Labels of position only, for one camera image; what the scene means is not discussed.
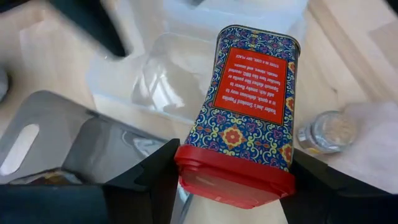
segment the plastic tub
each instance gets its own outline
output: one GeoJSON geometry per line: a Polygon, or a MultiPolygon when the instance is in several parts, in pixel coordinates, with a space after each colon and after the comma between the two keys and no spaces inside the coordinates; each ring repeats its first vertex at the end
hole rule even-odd
{"type": "Polygon", "coordinates": [[[216,36],[223,27],[233,22],[298,41],[305,33],[306,0],[278,5],[255,0],[195,2],[120,0],[113,16],[120,18],[132,53],[121,60],[101,50],[95,54],[86,74],[94,100],[105,96],[192,123],[205,99],[216,36]]]}

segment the red plastic lid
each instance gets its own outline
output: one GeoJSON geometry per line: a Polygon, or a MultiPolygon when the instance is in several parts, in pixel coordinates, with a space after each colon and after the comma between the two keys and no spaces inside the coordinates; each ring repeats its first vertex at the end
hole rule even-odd
{"type": "Polygon", "coordinates": [[[174,160],[186,191],[236,207],[258,207],[295,192],[295,178],[286,171],[208,149],[180,146],[174,160]]]}

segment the tin can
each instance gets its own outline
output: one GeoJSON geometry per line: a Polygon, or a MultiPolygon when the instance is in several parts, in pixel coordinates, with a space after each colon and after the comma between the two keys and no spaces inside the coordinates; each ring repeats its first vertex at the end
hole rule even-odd
{"type": "Polygon", "coordinates": [[[299,54],[287,35],[236,25],[219,33],[205,102],[175,156],[185,190],[241,208],[295,192],[299,54]]]}

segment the blue floral pattern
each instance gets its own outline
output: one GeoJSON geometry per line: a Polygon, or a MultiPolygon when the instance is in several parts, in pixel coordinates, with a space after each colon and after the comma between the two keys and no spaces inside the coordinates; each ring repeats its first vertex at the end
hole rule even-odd
{"type": "Polygon", "coordinates": [[[299,46],[287,36],[241,26],[223,29],[218,37],[213,78],[186,144],[289,171],[292,160],[295,65],[299,46]],[[231,47],[287,61],[284,120],[277,125],[213,107],[231,47]]]}

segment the light wood surface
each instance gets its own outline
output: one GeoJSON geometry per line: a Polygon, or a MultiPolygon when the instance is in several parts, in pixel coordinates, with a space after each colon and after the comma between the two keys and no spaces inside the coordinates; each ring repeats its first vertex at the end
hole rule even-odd
{"type": "MultiPolygon", "coordinates": [[[[295,129],[348,103],[398,102],[397,17],[382,0],[310,0],[298,63],[295,129]]],[[[51,90],[163,138],[184,139],[179,123],[109,98],[96,98],[85,73],[98,48],[48,5],[32,1],[0,15],[0,65],[12,88],[0,105],[0,134],[22,100],[51,90]]],[[[196,198],[186,223],[287,223],[279,202],[240,210],[196,198]]]]}

